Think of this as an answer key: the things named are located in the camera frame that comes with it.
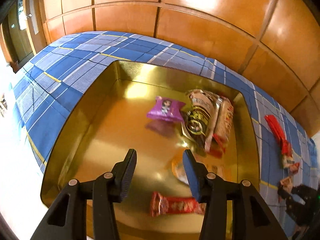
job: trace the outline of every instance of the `purple snack package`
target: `purple snack package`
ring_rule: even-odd
[[[169,122],[184,122],[180,109],[185,103],[171,99],[156,97],[155,106],[147,113],[147,117],[151,119],[160,119]]]

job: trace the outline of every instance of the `golden tray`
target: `golden tray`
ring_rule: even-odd
[[[209,90],[234,103],[234,128],[222,159],[205,155],[182,136],[181,125],[162,136],[148,128],[146,117],[155,97],[173,98],[191,107],[185,92]],[[171,161],[186,148],[209,163],[224,166],[225,180],[248,179],[259,191],[259,154],[252,120],[243,95],[228,86],[185,71],[145,63],[115,61],[84,93],[64,124],[51,152],[41,187],[49,207],[66,183],[94,180],[122,161],[129,148],[137,151],[137,166],[128,197],[115,203],[121,239],[198,239],[203,216],[149,215],[153,191],[164,196],[191,196],[176,179]],[[227,237],[231,235],[232,202],[228,201]],[[87,235],[92,233],[92,201],[87,202]]]

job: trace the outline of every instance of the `pink wrapper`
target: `pink wrapper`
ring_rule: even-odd
[[[185,103],[161,96],[156,97],[155,106],[147,113],[151,119],[160,119],[169,122],[184,122],[180,109]]]

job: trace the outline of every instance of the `screw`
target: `screw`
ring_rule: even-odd
[[[244,181],[242,181],[242,185],[245,187],[249,187],[251,185],[251,182],[245,179]]]
[[[111,178],[113,177],[113,174],[112,174],[111,172],[106,172],[106,173],[103,175],[103,177],[104,177],[105,179],[111,179]]]
[[[69,185],[70,185],[70,186],[74,186],[74,185],[76,185],[77,183],[78,183],[78,181],[77,181],[76,179],[72,179],[72,180],[69,181]]]
[[[215,179],[216,178],[216,174],[210,172],[210,173],[207,174],[207,178],[208,179]]]

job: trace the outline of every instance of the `blue plaid tablecloth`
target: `blue plaid tablecloth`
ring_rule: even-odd
[[[99,74],[115,60],[169,66],[210,78],[239,90],[254,125],[260,156],[260,194],[287,236],[295,224],[278,202],[277,184],[288,176],[279,162],[280,148],[264,119],[273,114],[300,162],[294,185],[318,187],[316,148],[304,129],[265,91],[215,59],[167,41],[132,33],[96,31],[66,35],[35,55],[12,82],[14,117],[26,129],[37,162],[44,172],[53,144],[70,112]]]

